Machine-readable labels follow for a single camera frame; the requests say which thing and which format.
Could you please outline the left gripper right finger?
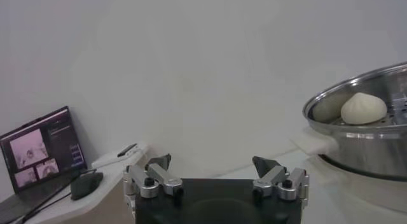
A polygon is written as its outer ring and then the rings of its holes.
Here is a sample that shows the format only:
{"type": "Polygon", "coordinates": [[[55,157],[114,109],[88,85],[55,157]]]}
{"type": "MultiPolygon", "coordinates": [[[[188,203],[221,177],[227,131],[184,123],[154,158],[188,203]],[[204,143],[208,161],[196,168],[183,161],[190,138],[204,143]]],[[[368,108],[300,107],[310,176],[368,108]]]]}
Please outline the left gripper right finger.
{"type": "Polygon", "coordinates": [[[309,175],[305,169],[291,172],[276,160],[254,156],[252,162],[259,178],[252,182],[254,200],[276,195],[281,200],[308,200],[309,175]]]}

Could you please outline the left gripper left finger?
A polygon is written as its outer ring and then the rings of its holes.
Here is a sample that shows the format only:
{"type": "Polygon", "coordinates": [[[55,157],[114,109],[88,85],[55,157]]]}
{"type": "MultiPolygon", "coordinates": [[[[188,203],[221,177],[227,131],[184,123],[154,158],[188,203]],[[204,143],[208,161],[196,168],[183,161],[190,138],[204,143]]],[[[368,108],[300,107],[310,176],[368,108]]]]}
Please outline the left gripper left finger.
{"type": "Polygon", "coordinates": [[[184,190],[182,179],[168,172],[171,159],[168,153],[149,159],[144,168],[137,164],[126,166],[123,180],[134,190],[130,194],[139,194],[144,199],[152,199],[158,196],[162,188],[164,194],[173,197],[182,195],[184,190]]]}

